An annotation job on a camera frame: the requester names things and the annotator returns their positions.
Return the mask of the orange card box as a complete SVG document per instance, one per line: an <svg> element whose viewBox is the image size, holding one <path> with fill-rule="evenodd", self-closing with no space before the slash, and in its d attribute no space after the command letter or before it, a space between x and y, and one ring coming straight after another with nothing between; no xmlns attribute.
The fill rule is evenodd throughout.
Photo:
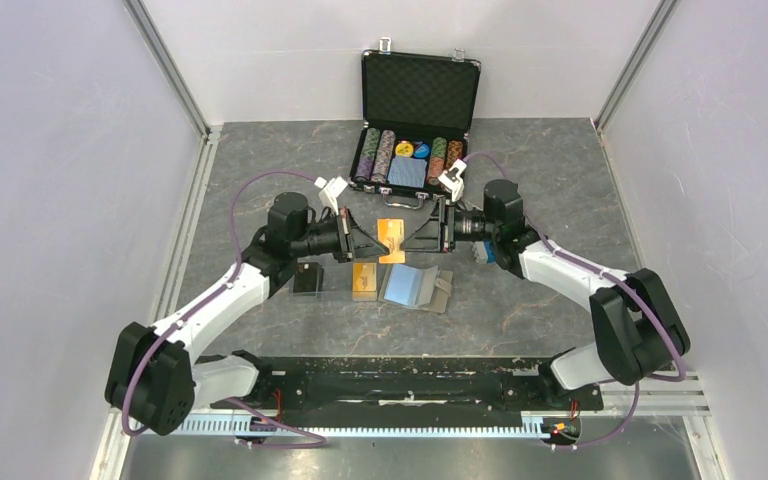
<svg viewBox="0 0 768 480"><path fill-rule="evenodd" d="M352 266L351 297L353 301L376 301L378 275L376 262L357 262Z"/></svg>

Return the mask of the beige card holder wallet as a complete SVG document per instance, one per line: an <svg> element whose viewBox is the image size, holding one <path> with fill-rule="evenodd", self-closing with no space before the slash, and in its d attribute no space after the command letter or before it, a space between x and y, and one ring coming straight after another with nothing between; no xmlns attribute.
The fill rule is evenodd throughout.
<svg viewBox="0 0 768 480"><path fill-rule="evenodd" d="M453 293L453 279L452 271L437 266L388 265L377 299L410 310L443 314Z"/></svg>

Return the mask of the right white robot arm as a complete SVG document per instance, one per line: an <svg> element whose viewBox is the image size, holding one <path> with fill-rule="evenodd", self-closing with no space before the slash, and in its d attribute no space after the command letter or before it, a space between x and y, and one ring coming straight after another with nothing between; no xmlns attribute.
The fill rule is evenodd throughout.
<svg viewBox="0 0 768 480"><path fill-rule="evenodd" d="M537 392L545 405L562 408L591 384L685 379L682 357L690 339L660 276L647 268L611 269L563 249L529 223L518 186L510 180L488 182L479 209L439 201L401 247L446 253L480 241L489 243L500 268L554 290L590 315L593 342L541 367Z"/></svg>

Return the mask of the black card box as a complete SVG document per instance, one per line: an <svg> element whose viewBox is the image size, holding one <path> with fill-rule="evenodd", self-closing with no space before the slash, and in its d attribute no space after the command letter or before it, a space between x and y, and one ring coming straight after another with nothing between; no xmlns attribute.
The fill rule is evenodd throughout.
<svg viewBox="0 0 768 480"><path fill-rule="evenodd" d="M298 264L292 294L300 297L319 297L323 292L324 269L319 262Z"/></svg>

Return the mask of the orange credit card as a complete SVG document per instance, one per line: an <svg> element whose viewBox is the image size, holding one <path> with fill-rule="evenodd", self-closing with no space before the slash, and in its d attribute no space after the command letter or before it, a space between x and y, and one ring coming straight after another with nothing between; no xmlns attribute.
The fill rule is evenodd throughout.
<svg viewBox="0 0 768 480"><path fill-rule="evenodd" d="M403 264L406 254L401 245L404 240L404 220L400 218L379 218L377 220L377 237L388 253L378 258L381 264Z"/></svg>

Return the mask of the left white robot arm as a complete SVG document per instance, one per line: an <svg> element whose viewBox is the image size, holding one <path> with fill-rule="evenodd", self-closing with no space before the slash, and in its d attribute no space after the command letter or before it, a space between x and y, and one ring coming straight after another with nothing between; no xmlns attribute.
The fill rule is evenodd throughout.
<svg viewBox="0 0 768 480"><path fill-rule="evenodd" d="M218 402L266 405L274 381L255 361L230 355L202 363L206 348L288 283L301 259L330 254L347 263L388 252L348 208L329 206L315 220L304 195L279 194L265 226L211 287L154 324L131 323L119 334L104 397L120 410L124 432L168 435L192 410Z"/></svg>

